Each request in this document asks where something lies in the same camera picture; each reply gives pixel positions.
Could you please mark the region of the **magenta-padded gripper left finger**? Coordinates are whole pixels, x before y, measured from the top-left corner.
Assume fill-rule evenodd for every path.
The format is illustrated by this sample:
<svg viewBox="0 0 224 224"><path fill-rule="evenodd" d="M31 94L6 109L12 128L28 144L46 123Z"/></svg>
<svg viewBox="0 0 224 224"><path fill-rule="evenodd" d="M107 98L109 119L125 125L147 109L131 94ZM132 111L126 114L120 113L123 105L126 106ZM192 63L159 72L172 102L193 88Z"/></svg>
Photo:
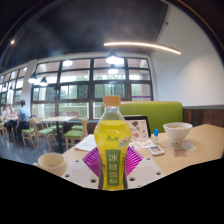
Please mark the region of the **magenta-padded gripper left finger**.
<svg viewBox="0 0 224 224"><path fill-rule="evenodd" d="M83 158L86 155L87 151L78 150L75 147L66 151L63 156L66 160L68 169L62 177L81 187L98 189L98 176L83 161Z"/></svg>

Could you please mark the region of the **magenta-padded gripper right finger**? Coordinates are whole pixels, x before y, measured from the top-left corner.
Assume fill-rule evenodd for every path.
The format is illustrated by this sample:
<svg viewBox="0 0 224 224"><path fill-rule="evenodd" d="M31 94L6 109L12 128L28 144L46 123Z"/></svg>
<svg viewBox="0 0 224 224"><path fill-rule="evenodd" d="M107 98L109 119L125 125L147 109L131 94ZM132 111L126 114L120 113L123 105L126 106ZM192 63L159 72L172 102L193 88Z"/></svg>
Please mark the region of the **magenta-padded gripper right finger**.
<svg viewBox="0 0 224 224"><path fill-rule="evenodd" d="M164 176L151 157L144 157L132 147L127 149L125 176L128 189L140 188Z"/></svg>

